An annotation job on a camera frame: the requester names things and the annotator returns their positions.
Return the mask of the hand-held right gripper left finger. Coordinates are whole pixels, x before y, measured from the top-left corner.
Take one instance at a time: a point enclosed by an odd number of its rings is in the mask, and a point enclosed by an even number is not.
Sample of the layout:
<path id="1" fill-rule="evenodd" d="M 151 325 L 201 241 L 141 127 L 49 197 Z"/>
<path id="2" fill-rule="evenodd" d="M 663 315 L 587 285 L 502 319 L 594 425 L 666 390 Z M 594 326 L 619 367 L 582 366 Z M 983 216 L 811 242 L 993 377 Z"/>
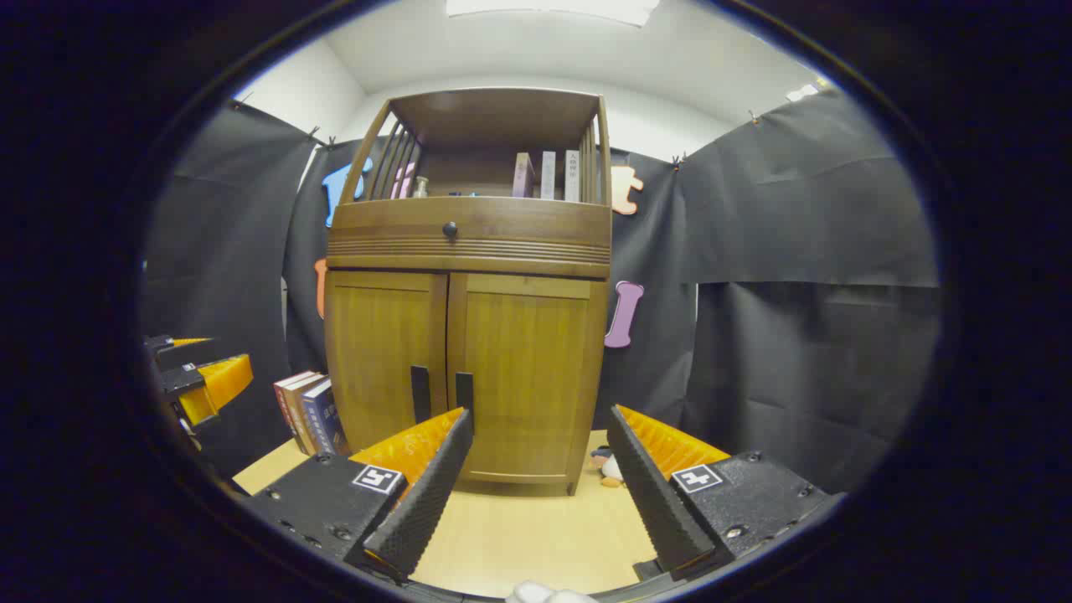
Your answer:
<path id="1" fill-rule="evenodd" d="M 425 556 L 474 436 L 471 410 L 421 421 L 359 454 L 319 454 L 245 497 L 245 510 L 340 564 L 407 580 Z"/>

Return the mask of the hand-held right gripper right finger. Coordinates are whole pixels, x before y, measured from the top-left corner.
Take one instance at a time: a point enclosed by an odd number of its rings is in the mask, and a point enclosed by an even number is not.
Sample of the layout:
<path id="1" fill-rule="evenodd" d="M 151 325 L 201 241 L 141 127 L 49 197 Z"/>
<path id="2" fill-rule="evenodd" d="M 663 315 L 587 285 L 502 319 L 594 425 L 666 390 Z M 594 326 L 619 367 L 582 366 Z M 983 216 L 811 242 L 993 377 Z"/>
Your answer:
<path id="1" fill-rule="evenodd" d="M 623 405 L 606 435 L 657 564 L 674 579 L 750 557 L 838 504 L 765 451 L 730 455 Z"/>

